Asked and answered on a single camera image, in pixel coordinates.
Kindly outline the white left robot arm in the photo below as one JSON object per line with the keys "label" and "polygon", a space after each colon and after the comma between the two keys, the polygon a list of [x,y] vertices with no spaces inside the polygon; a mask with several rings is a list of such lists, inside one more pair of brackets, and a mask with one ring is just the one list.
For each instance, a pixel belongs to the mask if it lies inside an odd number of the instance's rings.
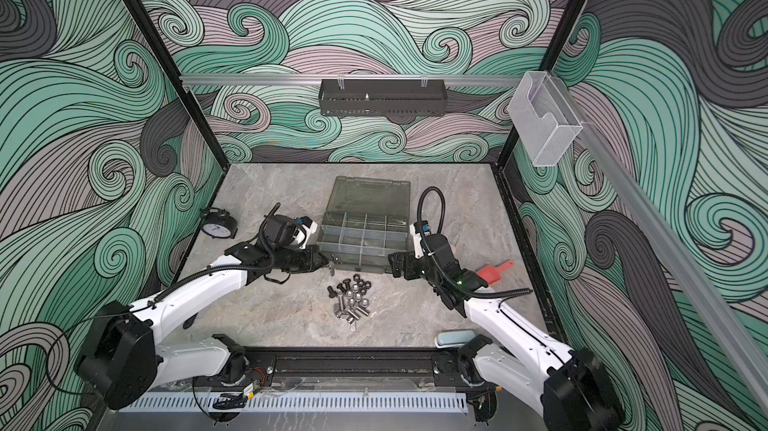
{"label": "white left robot arm", "polygon": [[241,241],[203,270],[167,289],[124,305],[112,301],[94,317],[77,358],[76,375],[108,408],[119,410],[169,382],[213,378],[240,385],[249,371],[245,348],[225,334],[169,345],[167,337],[219,299],[274,270],[288,276],[315,272],[329,260],[311,237],[319,225],[307,216],[270,212],[256,236]]}

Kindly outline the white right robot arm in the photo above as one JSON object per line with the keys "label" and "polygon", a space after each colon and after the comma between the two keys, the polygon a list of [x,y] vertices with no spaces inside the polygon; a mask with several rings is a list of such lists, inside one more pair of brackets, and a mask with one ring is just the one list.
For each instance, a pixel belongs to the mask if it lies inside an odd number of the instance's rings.
{"label": "white right robot arm", "polygon": [[392,272],[423,279],[443,305],[482,329],[459,347],[459,369],[470,386],[500,386],[535,411],[550,430],[617,430],[625,414],[602,361],[575,350],[515,311],[515,289],[496,292],[463,268],[447,238],[412,225],[410,252],[392,253]]}

